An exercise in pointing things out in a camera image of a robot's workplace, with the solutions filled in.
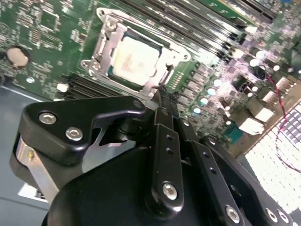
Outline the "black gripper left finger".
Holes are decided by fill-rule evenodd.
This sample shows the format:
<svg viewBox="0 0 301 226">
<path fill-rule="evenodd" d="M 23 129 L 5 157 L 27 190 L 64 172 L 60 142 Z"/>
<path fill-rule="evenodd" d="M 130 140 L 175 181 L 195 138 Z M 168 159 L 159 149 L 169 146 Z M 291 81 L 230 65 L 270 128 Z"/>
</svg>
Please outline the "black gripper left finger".
<svg viewBox="0 0 301 226">
<path fill-rule="evenodd" d="M 51 206 L 73 179 L 127 151 L 147 148 L 145 205 L 152 213 L 177 213 L 173 94 L 159 88 L 152 99 L 156 109 L 133 96 L 30 104 L 21 114 L 10 167 Z"/>
</svg>

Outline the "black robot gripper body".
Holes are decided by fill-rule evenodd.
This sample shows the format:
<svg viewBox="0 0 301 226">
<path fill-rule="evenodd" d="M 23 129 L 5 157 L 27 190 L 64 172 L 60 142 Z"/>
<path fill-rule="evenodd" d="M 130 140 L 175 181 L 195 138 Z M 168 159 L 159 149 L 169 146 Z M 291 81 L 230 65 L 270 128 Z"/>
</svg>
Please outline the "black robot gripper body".
<svg viewBox="0 0 301 226">
<path fill-rule="evenodd" d="M 208 204 L 182 163 L 184 207 L 161 220 L 145 205 L 149 149 L 127 151 L 66 184 L 48 212 L 49 226 L 211 226 Z"/>
</svg>

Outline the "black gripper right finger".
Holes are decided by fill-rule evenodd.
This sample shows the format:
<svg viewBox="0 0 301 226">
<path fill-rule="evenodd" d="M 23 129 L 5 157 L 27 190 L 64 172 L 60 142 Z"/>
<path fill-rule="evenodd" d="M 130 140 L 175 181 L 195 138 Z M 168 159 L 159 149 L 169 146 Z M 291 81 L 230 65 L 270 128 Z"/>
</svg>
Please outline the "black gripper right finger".
<svg viewBox="0 0 301 226">
<path fill-rule="evenodd" d="M 199 139 L 173 94 L 175 226 L 291 226 L 292 218 L 214 138 Z"/>
</svg>

